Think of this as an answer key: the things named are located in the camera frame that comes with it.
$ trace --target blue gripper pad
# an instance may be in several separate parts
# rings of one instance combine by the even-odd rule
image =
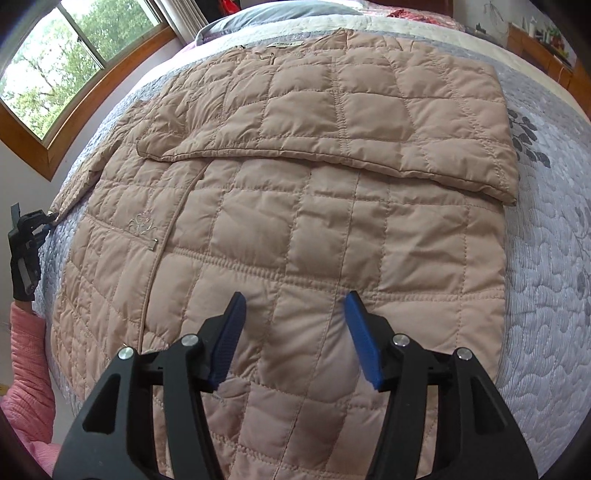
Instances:
[[[357,350],[359,363],[363,374],[376,390],[379,390],[384,381],[380,366],[380,354],[367,324],[365,323],[365,307],[361,303],[357,292],[350,292],[345,297],[345,320],[349,326],[353,344]]]
[[[207,379],[214,390],[217,390],[228,376],[230,364],[236,351],[238,339],[242,333],[246,320],[246,298],[240,292],[236,292],[226,311],[223,314],[226,320],[222,333],[220,333],[211,353],[211,371]]]

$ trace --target wooden headboard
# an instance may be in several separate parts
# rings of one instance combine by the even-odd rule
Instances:
[[[370,0],[376,4],[392,7],[414,8],[415,10],[427,10],[438,14],[453,17],[453,0]]]

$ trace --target embroidered logo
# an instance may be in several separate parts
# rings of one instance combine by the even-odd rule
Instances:
[[[154,228],[154,221],[146,213],[138,213],[129,221],[129,231],[134,235],[145,235]]]
[[[147,213],[138,213],[135,218],[129,221],[129,232],[135,236],[145,236],[150,230],[155,230],[154,221]],[[157,238],[151,238],[152,245],[148,248],[153,252],[158,245]]]

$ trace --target bottle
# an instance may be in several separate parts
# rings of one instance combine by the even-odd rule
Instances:
[[[531,21],[530,21],[530,37],[531,38],[535,38],[535,27],[536,27],[536,21],[534,17],[531,17]]]

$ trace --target window pane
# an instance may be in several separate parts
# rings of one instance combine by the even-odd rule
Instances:
[[[39,138],[99,69],[76,40],[54,9],[33,28],[0,79],[0,97]]]
[[[143,0],[62,0],[107,61],[158,24]]]

